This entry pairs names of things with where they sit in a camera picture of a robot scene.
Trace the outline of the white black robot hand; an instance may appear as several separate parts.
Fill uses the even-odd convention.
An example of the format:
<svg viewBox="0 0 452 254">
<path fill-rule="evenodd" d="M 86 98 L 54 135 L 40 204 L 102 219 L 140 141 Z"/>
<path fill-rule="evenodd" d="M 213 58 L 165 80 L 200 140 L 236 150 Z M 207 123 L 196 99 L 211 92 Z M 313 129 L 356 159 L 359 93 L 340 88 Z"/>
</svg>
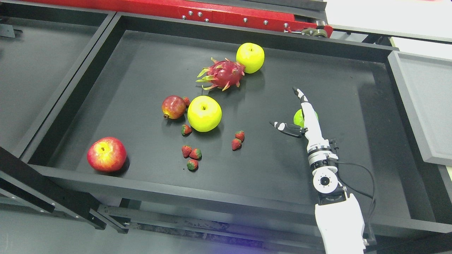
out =
<svg viewBox="0 0 452 254">
<path fill-rule="evenodd" d="M 293 87 L 292 90 L 300 100 L 304 126 L 272 121 L 270 121 L 270 124 L 285 135 L 297 138 L 305 137 L 307 139 L 307 153 L 313 153 L 316 150 L 331 151 L 329 141 L 323 138 L 319 120 L 307 96 L 299 88 Z"/>
</svg>

